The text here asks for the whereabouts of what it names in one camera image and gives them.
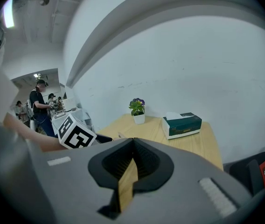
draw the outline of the black shirt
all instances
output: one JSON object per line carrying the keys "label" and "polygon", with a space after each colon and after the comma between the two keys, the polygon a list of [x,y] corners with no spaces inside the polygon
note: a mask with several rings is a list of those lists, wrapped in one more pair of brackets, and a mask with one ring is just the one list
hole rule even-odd
{"label": "black shirt", "polygon": [[39,109],[34,105],[35,101],[39,101],[40,104],[45,105],[42,94],[37,91],[31,91],[30,93],[30,101],[31,101],[31,108],[33,108],[33,113],[38,114],[38,113],[46,113],[47,109]]}

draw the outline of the wooden table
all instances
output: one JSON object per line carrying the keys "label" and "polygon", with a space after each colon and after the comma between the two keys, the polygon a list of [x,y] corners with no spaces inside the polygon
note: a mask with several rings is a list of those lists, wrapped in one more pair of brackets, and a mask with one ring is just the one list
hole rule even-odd
{"label": "wooden table", "polygon": [[[167,140],[161,127],[161,118],[146,116],[145,123],[136,125],[130,114],[122,115],[108,127],[98,133],[112,138],[118,137],[118,132],[126,138],[142,138],[152,140],[175,148],[193,152],[207,159],[223,170],[222,158],[210,124],[202,122],[199,133]],[[124,210],[133,198],[133,183],[138,180],[137,166],[132,160],[119,181],[119,198],[121,210]]]}

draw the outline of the tissue box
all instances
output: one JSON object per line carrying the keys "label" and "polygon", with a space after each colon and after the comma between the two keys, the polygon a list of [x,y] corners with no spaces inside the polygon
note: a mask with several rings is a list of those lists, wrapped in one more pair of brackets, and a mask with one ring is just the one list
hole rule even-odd
{"label": "tissue box", "polygon": [[180,114],[181,119],[162,118],[162,129],[168,140],[200,132],[202,119],[193,113]]}

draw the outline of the cube with black and white markers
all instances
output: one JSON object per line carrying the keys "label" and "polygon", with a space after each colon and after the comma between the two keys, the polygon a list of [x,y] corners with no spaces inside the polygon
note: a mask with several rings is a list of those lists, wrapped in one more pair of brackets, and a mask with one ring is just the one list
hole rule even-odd
{"label": "cube with black and white markers", "polygon": [[91,146],[96,137],[94,132],[71,114],[58,129],[60,144],[68,149]]}

